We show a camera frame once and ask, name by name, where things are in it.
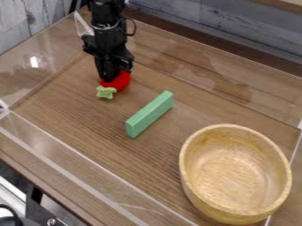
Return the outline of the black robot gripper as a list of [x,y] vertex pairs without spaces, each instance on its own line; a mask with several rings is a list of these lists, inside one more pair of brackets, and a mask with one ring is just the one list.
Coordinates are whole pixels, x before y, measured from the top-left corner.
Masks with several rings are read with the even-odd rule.
[[125,26],[96,29],[93,35],[84,34],[82,50],[94,57],[96,70],[104,82],[110,82],[121,70],[133,70],[134,56],[125,48],[126,37],[132,36]]

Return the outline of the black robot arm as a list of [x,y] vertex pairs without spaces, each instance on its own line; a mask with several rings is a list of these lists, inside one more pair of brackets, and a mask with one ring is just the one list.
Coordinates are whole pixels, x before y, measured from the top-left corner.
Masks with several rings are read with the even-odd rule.
[[134,56],[125,47],[126,32],[124,16],[125,0],[90,0],[92,34],[82,34],[82,51],[94,57],[96,70],[104,82],[112,82],[121,71],[130,72]]

